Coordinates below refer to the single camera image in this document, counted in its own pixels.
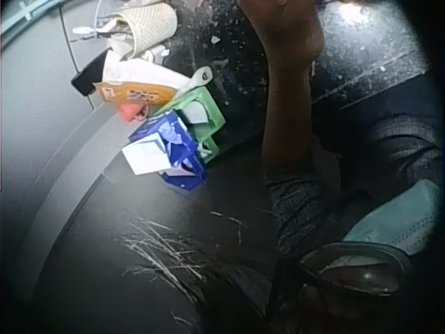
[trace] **dark table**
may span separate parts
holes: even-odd
[[[214,136],[224,152],[260,134],[266,114],[267,61],[249,21],[228,0],[172,0],[179,27],[164,65],[191,76],[211,66],[208,85],[227,124]],[[425,73],[429,63],[395,0],[322,1],[325,49],[311,78],[314,113],[341,111]],[[216,36],[220,42],[212,43]]]

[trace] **light blue fabric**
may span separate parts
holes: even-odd
[[[438,217],[439,188],[428,180],[418,181],[390,202],[360,220],[344,241],[386,244],[408,255],[420,252]]]

